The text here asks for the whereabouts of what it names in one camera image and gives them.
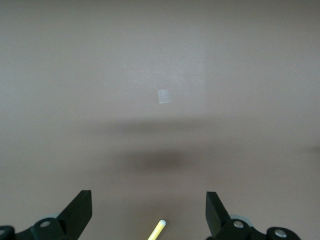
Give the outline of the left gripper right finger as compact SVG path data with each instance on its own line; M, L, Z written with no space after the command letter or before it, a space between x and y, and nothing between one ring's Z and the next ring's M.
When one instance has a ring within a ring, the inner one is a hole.
M239 218L231 218L216 192L206 193L209 240L265 240L267 236Z

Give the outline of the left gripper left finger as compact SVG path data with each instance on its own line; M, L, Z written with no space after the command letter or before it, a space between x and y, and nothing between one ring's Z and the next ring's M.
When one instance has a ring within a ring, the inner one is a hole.
M92 191L82 190L55 218L39 220L16 240L78 240L92 218Z

